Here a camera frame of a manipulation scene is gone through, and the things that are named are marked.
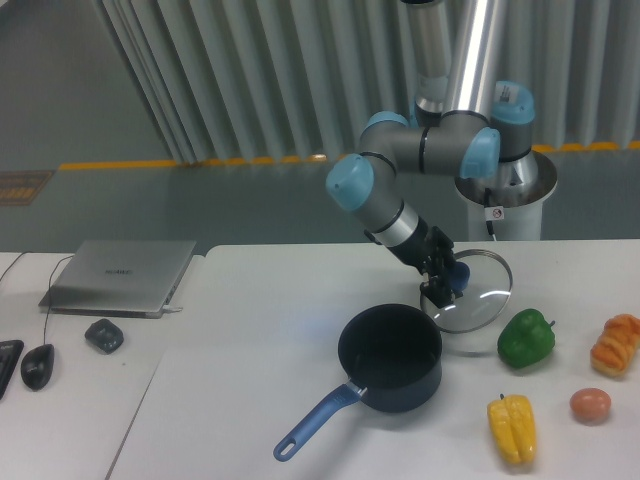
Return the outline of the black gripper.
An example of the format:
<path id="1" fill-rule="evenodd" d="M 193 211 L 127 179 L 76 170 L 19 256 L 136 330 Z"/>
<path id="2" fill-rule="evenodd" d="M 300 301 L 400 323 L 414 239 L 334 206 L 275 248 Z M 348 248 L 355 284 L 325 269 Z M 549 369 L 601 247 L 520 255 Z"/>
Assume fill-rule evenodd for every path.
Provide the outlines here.
<path id="1" fill-rule="evenodd" d="M 398 246 L 388 250 L 420 274 L 429 277 L 420 285 L 421 294 L 435 307 L 443 308 L 454 302 L 454 242 L 437 226 L 429 227 L 420 218 L 413 233 Z"/>

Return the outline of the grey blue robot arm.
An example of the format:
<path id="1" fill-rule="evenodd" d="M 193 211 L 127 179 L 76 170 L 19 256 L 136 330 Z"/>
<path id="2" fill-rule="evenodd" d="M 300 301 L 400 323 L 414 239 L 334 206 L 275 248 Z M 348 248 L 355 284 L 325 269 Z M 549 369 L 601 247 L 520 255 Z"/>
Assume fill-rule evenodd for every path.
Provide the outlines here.
<path id="1" fill-rule="evenodd" d="M 501 141 L 492 115 L 508 4 L 465 1 L 459 23 L 444 1 L 408 1 L 418 87 L 416 126 L 393 112 L 374 114 L 355 153 L 328 173 L 325 187 L 369 237 L 426 280 L 422 294 L 437 307 L 459 298 L 467 274 L 452 241 L 430 226 L 395 188 L 402 171 L 488 179 L 496 175 Z"/>

